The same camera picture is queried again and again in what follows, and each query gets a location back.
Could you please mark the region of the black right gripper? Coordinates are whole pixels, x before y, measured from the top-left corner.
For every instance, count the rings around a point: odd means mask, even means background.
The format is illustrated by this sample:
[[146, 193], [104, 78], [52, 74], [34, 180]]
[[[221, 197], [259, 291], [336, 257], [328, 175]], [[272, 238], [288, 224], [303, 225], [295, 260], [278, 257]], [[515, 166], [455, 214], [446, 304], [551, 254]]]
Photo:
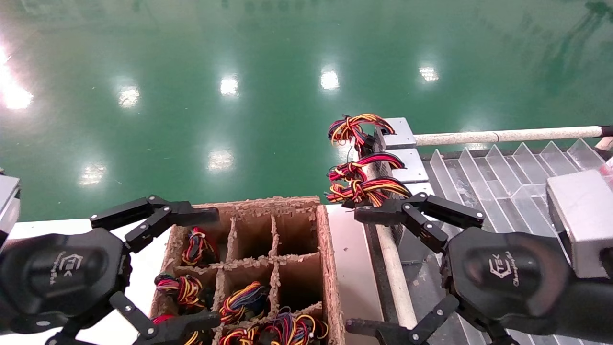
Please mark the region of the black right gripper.
[[[449, 240], [430, 218], [464, 231]], [[443, 286], [452, 294], [414, 328], [353, 318], [344, 324], [351, 334], [381, 345], [429, 345], [459, 310], [480, 330], [498, 324], [524, 334], [612, 342], [611, 280], [577, 277], [556, 238], [484, 231], [484, 212], [425, 193], [356, 207], [354, 219], [403, 225], [433, 253], [443, 253]]]

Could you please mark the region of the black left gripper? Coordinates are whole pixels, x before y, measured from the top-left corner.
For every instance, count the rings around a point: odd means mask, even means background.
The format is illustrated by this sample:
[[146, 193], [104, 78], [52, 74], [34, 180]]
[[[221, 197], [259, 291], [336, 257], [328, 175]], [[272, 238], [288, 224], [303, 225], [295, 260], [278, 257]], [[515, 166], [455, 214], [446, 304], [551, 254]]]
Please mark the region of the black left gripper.
[[[124, 242], [109, 232], [139, 220]], [[90, 328], [113, 307], [138, 331], [134, 345], [183, 345], [189, 334], [220, 325], [220, 315], [207, 310], [154, 323], [123, 293], [132, 270], [129, 251], [139, 253], [173, 225], [218, 223], [216, 207], [194, 208], [189, 201], [151, 195], [94, 214], [90, 221], [94, 230], [88, 233], [45, 234], [2, 249], [2, 334]]]

